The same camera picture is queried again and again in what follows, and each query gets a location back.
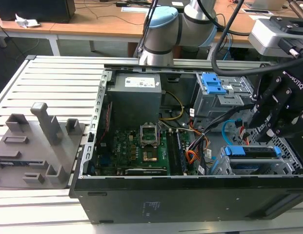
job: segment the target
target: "gray fixture base plate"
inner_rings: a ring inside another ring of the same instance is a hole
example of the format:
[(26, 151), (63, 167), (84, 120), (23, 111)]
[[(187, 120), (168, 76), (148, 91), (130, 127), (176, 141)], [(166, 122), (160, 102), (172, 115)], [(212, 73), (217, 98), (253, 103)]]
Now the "gray fixture base plate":
[[(8, 129), (0, 141), (0, 152), (19, 151), (21, 156), (14, 159), (1, 158), (1, 160), (16, 160), (21, 162), (37, 161), (42, 162), (42, 164), (35, 166), (4, 165), (0, 167), (0, 187), (41, 189), (63, 189), (67, 187), (85, 124), (79, 123), (81, 133), (78, 135), (68, 135), (65, 128), (66, 123), (59, 122), (59, 125), (61, 129), (59, 129), (57, 136), (61, 141), (57, 145), (50, 145), (38, 121), (29, 121), (29, 124), (22, 124), (23, 132), (18, 132), (18, 134), (12, 133)], [(26, 144), (4, 143), (7, 137), (15, 136), (26, 136), (28, 142)], [(46, 173), (49, 165), (54, 169), (49, 170), (51, 171), (50, 175)], [(33, 182), (25, 182), (27, 179), (25, 180), (24, 178), (27, 176), (30, 181), (33, 178)]]

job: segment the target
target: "computer monitor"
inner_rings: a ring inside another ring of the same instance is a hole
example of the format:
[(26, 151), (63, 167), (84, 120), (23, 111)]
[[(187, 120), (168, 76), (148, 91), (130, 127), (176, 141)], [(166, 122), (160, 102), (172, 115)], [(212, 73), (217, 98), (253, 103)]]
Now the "computer monitor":
[(254, 0), (245, 3), (250, 9), (278, 11), (282, 8), (285, 0)]

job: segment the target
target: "white table leg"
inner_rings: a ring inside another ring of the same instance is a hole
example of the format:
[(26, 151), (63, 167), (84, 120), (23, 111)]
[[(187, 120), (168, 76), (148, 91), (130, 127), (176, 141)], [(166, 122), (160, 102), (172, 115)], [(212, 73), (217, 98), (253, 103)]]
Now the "white table leg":
[(54, 56), (60, 56), (59, 41), (57, 39), (49, 39), (50, 47)]
[(94, 41), (93, 41), (93, 40), (90, 40), (90, 41), (89, 41), (89, 47), (91, 48), (91, 52), (96, 51), (95, 45), (94, 45)]
[(0, 37), (0, 47), (1, 48), (6, 48), (7, 47), (7, 44), (5, 42), (5, 37)]

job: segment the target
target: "white paper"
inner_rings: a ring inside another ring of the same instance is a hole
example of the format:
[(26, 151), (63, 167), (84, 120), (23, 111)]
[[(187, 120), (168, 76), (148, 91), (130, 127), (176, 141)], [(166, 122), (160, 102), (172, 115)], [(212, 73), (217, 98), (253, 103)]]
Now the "white paper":
[(151, 77), (127, 77), (126, 87), (155, 88), (155, 79)]
[(270, 17), (268, 17), (268, 16), (250, 16), (250, 18), (253, 20), (258, 20), (258, 19), (269, 19)]
[(36, 19), (24, 19), (16, 14), (15, 22), (22, 28), (40, 26)]
[(142, 7), (122, 7), (121, 11), (134, 13), (147, 13), (149, 8)]
[(184, 6), (184, 4), (182, 2), (180, 2), (180, 1), (173, 1), (172, 5), (173, 6)]

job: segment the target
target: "wooden desk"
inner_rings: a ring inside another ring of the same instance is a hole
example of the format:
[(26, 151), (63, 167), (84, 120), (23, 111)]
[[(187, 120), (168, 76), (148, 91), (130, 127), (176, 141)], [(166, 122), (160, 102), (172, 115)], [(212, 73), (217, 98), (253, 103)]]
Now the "wooden desk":
[[(107, 5), (89, 4), (84, 5), (84, 0), (76, 1), (76, 12), (70, 23), (41, 23), (41, 27), (24, 29), (19, 27), (13, 21), (0, 20), (3, 29), (11, 37), (28, 37), (28, 38), (45, 38), (50, 41), (53, 53), (59, 56), (59, 39), (77, 39), (90, 41), (91, 51), (94, 51), (94, 41), (124, 41), (138, 42), (142, 35), (142, 24), (145, 19), (145, 13), (128, 13), (122, 12), (120, 7), (116, 7), (113, 3), (108, 2)], [(217, 14), (222, 13), (226, 22), (231, 17), (236, 4), (230, 4), (227, 0), (217, 0), (215, 11)], [(274, 12), (277, 16), (295, 17), (296, 15), (289, 9), (283, 9)], [(250, 32), (255, 21), (240, 10), (231, 30), (238, 32)], [(218, 16), (220, 24), (223, 24), (222, 16)], [(0, 29), (0, 36), (5, 34)], [(220, 39), (221, 33), (217, 33), (215, 43)], [(234, 36), (233, 47), (250, 48), (251, 44), (247, 37)]]

